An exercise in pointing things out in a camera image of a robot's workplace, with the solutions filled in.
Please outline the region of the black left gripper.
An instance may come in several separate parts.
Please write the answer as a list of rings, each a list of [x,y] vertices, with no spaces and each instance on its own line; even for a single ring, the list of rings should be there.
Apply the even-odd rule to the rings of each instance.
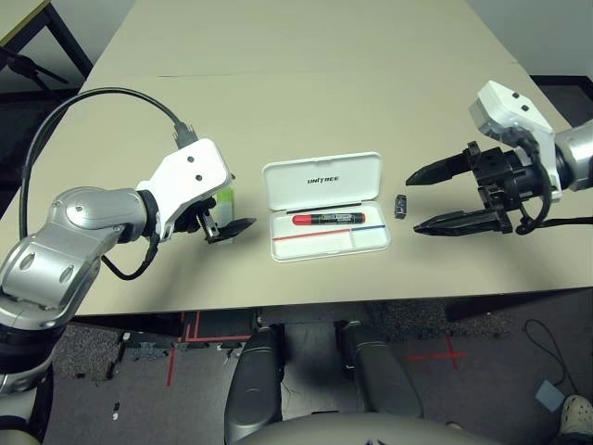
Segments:
[[[214,222],[210,213],[216,206],[214,197],[190,205],[175,221],[174,233],[195,233],[202,229],[209,244],[226,241],[240,235],[256,222],[256,218],[234,220],[225,226]]]

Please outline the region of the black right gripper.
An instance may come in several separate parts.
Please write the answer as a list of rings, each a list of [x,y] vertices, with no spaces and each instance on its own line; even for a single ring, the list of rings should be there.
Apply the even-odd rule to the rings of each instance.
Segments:
[[[430,185],[472,171],[483,210],[454,211],[437,215],[413,227],[421,235],[473,235],[484,232],[528,235],[539,228],[552,204],[552,185],[543,166],[538,145],[521,141],[530,163],[524,165],[516,152],[499,147],[482,151],[475,142],[460,154],[421,167],[406,185]]]

